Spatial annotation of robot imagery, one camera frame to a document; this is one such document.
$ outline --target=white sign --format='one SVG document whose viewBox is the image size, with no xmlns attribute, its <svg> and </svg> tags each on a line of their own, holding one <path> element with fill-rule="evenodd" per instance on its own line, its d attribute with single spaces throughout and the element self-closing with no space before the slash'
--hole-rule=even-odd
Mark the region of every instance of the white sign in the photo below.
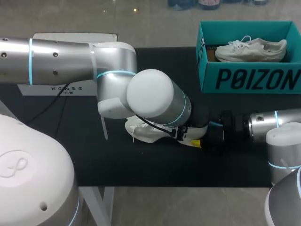
<svg viewBox="0 0 301 226">
<path fill-rule="evenodd" d="M 116 34 L 105 33 L 37 33 L 33 39 L 70 41 L 70 42 L 110 42 L 117 41 Z M 93 80 L 71 83 L 62 96 L 96 96 L 96 82 Z M 56 96 L 64 85 L 41 86 L 41 85 L 18 85 L 23 96 Z"/>
</svg>

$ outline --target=gray floor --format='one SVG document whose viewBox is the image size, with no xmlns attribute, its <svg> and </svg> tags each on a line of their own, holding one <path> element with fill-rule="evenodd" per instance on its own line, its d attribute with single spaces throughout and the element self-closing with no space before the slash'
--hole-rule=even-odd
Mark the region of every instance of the gray floor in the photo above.
<svg viewBox="0 0 301 226">
<path fill-rule="evenodd" d="M 293 20 L 301 28 L 300 0 L 181 12 L 166 8 L 166 1 L 0 0 L 0 33 L 32 37 L 37 32 L 115 32 L 119 41 L 134 47 L 178 47 L 195 46 L 200 20 Z M 267 192 L 267 188 L 119 187 L 112 225 L 265 226 Z M 95 225 L 91 216 L 84 224 Z"/>
<path fill-rule="evenodd" d="M 115 32 L 120 41 L 134 47 L 170 47 L 194 46 L 200 20 L 294 20 L 301 28 L 300 0 L 181 12 L 166 8 L 166 1 L 1 0 L 0 33 L 32 37 L 36 32 Z"/>
</svg>

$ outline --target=black mat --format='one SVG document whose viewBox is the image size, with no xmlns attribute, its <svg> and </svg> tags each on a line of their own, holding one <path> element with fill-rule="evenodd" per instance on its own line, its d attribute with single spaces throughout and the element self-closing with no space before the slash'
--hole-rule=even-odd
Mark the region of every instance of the black mat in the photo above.
<svg viewBox="0 0 301 226">
<path fill-rule="evenodd" d="M 239 114 L 301 107 L 299 95 L 202 94 L 195 48 L 137 48 L 136 52 L 139 71 L 154 68 L 165 72 L 192 101 L 208 105 L 212 115 L 222 110 Z M 53 98 L 22 97 L 16 86 L 0 88 L 1 100 L 22 121 L 34 116 Z M 180 145 L 172 138 L 154 144 L 133 144 L 124 129 L 126 120 L 109 119 L 106 141 L 96 97 L 65 99 L 60 97 L 31 126 L 56 137 L 68 150 L 80 186 L 270 186 L 264 145 L 246 142 L 231 150 L 208 151 Z"/>
</svg>

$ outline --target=shoe box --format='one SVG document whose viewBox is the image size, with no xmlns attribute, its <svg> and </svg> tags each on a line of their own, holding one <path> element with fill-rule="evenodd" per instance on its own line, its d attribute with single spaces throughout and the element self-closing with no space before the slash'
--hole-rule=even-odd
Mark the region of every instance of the shoe box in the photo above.
<svg viewBox="0 0 301 226">
<path fill-rule="evenodd" d="M 252 39 L 287 41 L 279 62 L 219 62 L 218 46 Z M 204 93 L 301 93 L 301 36 L 292 21 L 201 21 L 196 48 L 199 80 Z"/>
</svg>

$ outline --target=shoelace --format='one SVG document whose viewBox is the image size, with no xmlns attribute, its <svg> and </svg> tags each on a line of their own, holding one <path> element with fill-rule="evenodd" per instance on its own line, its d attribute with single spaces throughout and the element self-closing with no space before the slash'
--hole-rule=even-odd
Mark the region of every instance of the shoelace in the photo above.
<svg viewBox="0 0 301 226">
<path fill-rule="evenodd" d="M 251 37 L 247 35 L 247 36 L 243 37 L 243 39 L 240 40 L 240 41 L 239 41 L 239 40 L 236 40 L 236 41 L 229 41 L 228 44 L 229 44 L 230 46 L 232 46 L 232 48 L 234 48 L 235 50 L 236 50 L 236 49 L 239 49 L 239 48 L 241 48 L 241 47 L 243 47 L 243 46 L 249 48 L 249 44 L 243 42 L 243 40 L 244 40 L 245 38 L 249 38 L 249 39 L 250 39 L 249 41 L 251 41 Z"/>
<path fill-rule="evenodd" d="M 155 126 L 158 126 L 158 127 L 160 127 L 160 128 L 162 128 L 163 126 L 162 125 L 159 125 L 159 124 L 157 124 L 157 123 L 153 123 L 153 122 L 150 122 L 151 124 L 153 124 L 153 125 L 155 125 Z M 139 123 L 137 123 L 136 125 L 134 125 L 134 128 L 133 128 L 133 131 L 132 131 L 132 138 L 133 138 L 133 143 L 135 143 L 135 139 L 134 139 L 134 132 L 135 132 L 135 129 L 137 128 L 137 127 L 147 127 L 147 126 L 150 126 L 150 125 L 148 125 L 148 124 L 146 124 L 145 122 L 143 122 L 143 121 L 140 121 Z"/>
</svg>

